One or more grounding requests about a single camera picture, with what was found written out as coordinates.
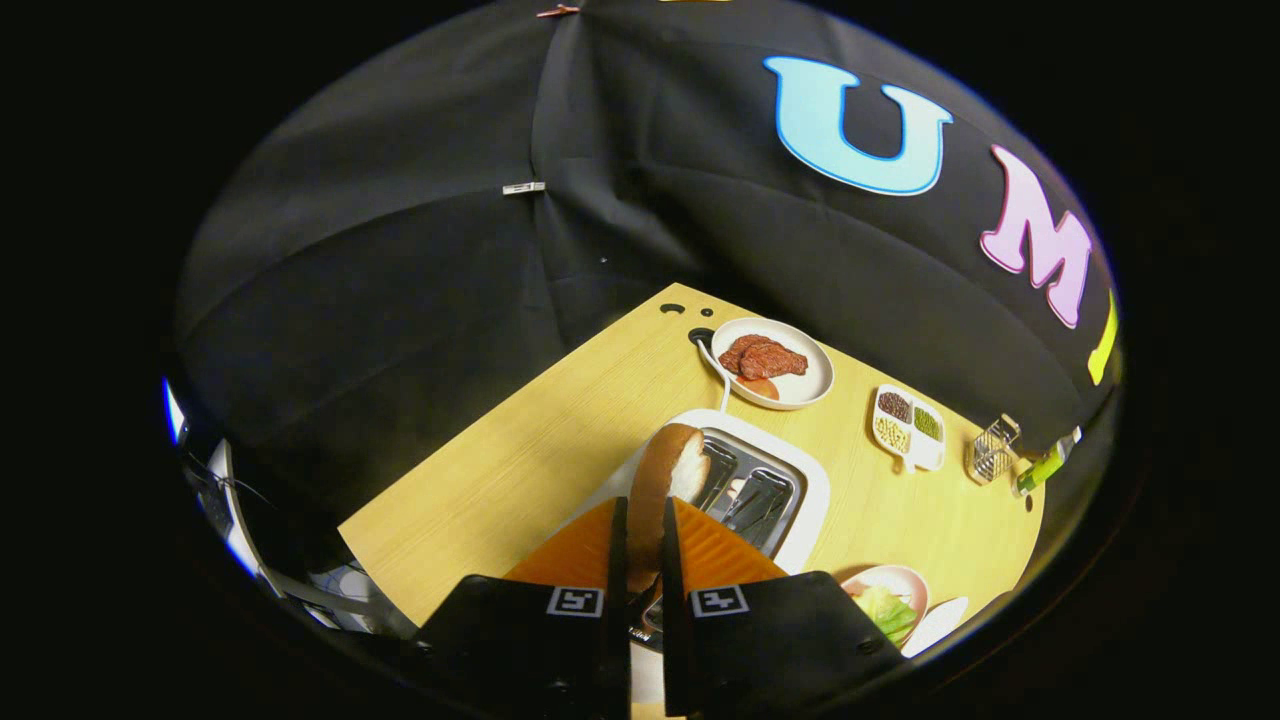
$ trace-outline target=blue letter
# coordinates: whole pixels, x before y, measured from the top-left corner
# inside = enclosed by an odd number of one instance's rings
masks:
[[[764,67],[778,76],[778,137],[792,155],[819,173],[882,195],[919,195],[942,172],[942,123],[951,113],[909,90],[881,91],[902,109],[902,149],[877,158],[845,140],[845,88],[850,72],[800,58],[773,56]]]

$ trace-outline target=cable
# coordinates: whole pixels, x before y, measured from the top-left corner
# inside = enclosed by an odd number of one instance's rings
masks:
[[[207,479],[211,479],[215,483],[218,483],[218,487],[225,488],[228,484],[230,484],[232,487],[236,487],[237,489],[241,488],[241,487],[243,487],[244,489],[252,492],[259,498],[261,498],[262,502],[270,505],[273,510],[279,510],[279,507],[276,507],[274,502],[271,502],[270,500],[268,500],[262,493],[260,493],[256,489],[253,489],[253,487],[250,486],[248,483],[246,483],[244,480],[239,480],[239,479],[236,479],[236,478],[232,478],[232,477],[224,478],[224,477],[219,475],[218,473],[210,470],[209,465],[205,465],[198,457],[196,457],[191,452],[187,452],[187,457],[189,457],[191,461],[195,464],[195,470],[202,471],[204,474],[209,475]]]
[[[716,369],[717,374],[724,378],[724,395],[721,396],[719,411],[726,413],[726,410],[728,409],[728,393],[733,382],[730,379],[728,373],[724,373],[723,370],[716,366],[716,361],[712,360],[712,348],[707,346],[707,341],[699,340],[698,348],[703,352],[703,356],[707,357],[707,361],[712,364],[712,368]]]

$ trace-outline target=white sectioned dish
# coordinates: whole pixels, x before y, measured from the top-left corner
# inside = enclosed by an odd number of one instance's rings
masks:
[[[911,420],[902,421],[897,416],[890,415],[888,413],[881,409],[879,406],[881,396],[888,392],[897,395],[899,397],[906,401],[906,415],[908,418],[911,418]],[[919,407],[923,413],[927,413],[933,416],[933,420],[938,424],[938,434],[941,436],[940,439],[931,438],[929,436],[924,434],[923,430],[915,427],[914,419],[916,407]],[[899,429],[899,432],[906,436],[908,448],[905,452],[893,447],[886,438],[881,437],[881,433],[878,432],[876,425],[882,419],[891,423],[893,427]],[[914,473],[915,468],[923,468],[925,470],[937,470],[938,468],[942,466],[942,461],[946,457],[947,428],[946,424],[942,421],[942,415],[940,415],[938,411],[934,410],[932,405],[928,405],[923,400],[915,397],[914,395],[906,392],[905,389],[897,386],[884,383],[878,388],[876,388],[876,396],[872,397],[870,421],[872,421],[870,427],[872,437],[876,438],[876,442],[879,443],[881,447],[901,457],[904,469],[908,473]]]
[[[778,400],[764,397],[748,389],[737,380],[736,375],[719,365],[718,357],[721,354],[728,350],[733,345],[733,341],[745,334],[765,336],[769,340],[782,343],[787,350],[804,355],[809,360],[809,368],[803,375],[786,374],[769,378],[773,387],[778,388]],[[721,325],[716,331],[716,334],[712,336],[709,361],[714,363],[714,369],[718,374],[732,378],[733,392],[739,397],[774,410],[799,410],[800,407],[813,405],[822,400],[836,382],[836,368],[832,365],[827,351],[817,341],[786,323],[765,318],[739,318]]]

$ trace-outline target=beans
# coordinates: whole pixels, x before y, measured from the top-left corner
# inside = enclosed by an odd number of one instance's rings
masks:
[[[934,419],[933,415],[929,415],[927,411],[920,410],[919,407],[915,409],[915,427],[922,433],[929,436],[933,439],[937,441],[942,439],[942,433],[938,432],[937,419]]]
[[[876,418],[876,434],[893,450],[906,455],[911,447],[911,436],[888,418]]]
[[[904,423],[911,421],[911,406],[902,398],[901,395],[896,392],[882,392],[879,397],[881,410],[888,413],[890,415],[902,420]]]

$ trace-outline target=green bottle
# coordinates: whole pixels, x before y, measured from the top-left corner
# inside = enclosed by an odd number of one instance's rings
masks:
[[[1053,443],[1053,447],[1048,451],[1048,455],[1041,457],[1034,465],[1027,469],[1025,473],[1018,475],[1018,482],[1014,483],[1014,496],[1027,497],[1029,492],[1039,487],[1050,475],[1057,471],[1059,468],[1066,462],[1066,456],[1071,454],[1071,448],[1075,443],[1080,442],[1080,428],[1076,427],[1070,434],[1062,439]]]

